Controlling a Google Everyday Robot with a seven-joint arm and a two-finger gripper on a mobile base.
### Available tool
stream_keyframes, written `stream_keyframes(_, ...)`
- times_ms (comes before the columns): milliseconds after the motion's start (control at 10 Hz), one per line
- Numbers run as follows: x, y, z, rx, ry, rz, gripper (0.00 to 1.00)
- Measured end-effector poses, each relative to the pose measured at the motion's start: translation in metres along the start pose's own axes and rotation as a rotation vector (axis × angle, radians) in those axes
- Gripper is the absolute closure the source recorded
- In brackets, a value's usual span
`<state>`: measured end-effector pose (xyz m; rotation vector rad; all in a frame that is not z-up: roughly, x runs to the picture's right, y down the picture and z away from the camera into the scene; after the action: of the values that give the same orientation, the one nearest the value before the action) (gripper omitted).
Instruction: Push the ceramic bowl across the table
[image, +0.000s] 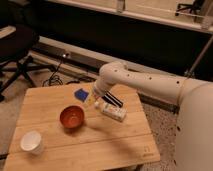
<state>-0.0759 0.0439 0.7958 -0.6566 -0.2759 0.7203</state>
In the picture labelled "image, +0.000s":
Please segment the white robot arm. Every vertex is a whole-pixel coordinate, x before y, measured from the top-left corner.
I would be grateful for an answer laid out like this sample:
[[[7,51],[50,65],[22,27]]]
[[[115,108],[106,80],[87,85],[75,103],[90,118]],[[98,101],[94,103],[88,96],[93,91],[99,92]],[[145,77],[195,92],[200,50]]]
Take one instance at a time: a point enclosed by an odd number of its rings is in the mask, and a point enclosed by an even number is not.
[[[178,105],[176,171],[213,171],[213,82],[182,76],[132,72],[124,62],[103,65],[93,83],[90,102],[116,84]]]

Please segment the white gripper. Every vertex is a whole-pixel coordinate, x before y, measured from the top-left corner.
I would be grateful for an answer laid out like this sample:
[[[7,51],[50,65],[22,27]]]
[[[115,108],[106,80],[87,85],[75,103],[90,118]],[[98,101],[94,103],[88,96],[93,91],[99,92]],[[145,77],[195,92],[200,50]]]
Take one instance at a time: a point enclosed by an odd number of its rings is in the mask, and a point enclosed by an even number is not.
[[[107,89],[102,88],[97,81],[94,82],[92,88],[93,96],[98,99],[103,97],[107,93]],[[88,97],[88,104],[93,104],[95,102],[95,98],[93,96]]]

